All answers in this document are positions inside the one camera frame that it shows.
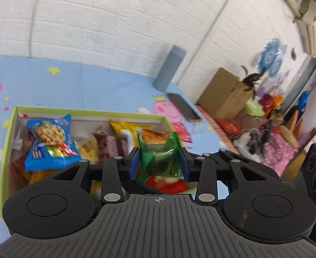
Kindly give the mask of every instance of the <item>white air conditioner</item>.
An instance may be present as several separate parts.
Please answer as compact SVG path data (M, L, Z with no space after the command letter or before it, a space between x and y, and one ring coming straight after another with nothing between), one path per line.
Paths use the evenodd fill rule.
M299 20L304 50L316 57L316 1L310 0L307 12Z

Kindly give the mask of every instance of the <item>snack box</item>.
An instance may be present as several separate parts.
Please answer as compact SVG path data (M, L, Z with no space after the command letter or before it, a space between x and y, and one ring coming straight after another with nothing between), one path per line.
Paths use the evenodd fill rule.
M70 135L72 139L88 138L100 125L107 133L114 134L113 128L108 123L110 119L137 122L140 124L152 124L151 130L159 133L174 131L173 126L165 116L156 114L15 106L12 110L10 124L6 132L2 162L0 165L0 216L2 216L2 208L7 198L20 190L15 177L10 171L10 155L12 143L16 133L19 131L20 125L24 123L23 120L27 120L28 118L56 119L66 114L71 114Z

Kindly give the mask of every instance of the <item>green wrapper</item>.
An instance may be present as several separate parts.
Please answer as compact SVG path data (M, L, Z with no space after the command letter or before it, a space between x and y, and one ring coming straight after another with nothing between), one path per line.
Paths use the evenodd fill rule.
M147 144L138 133L141 169L139 180L145 182L150 175L180 177L178 150L181 148L176 132L169 134L165 144Z

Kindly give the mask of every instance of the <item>blue tablecloth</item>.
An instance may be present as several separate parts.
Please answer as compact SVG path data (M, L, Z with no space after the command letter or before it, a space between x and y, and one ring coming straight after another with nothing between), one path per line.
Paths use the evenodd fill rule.
M157 106L162 107L157 102L168 99L152 87L152 81L143 75L77 63L0 56L0 159L13 106L155 113ZM167 92L181 94L193 106L175 84L171 83ZM179 120L192 138L192 143L185 143L190 152L212 153L225 147L205 119L193 123L180 116ZM221 182L218 189L219 198L228 195ZM0 243L9 236L0 219Z

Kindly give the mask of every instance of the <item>blue snack package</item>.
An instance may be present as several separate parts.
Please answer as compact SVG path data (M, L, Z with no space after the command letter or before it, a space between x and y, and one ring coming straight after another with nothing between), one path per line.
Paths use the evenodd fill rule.
M80 159L70 137L71 115L59 119L29 119L27 127L36 138L25 161L26 172L62 169Z

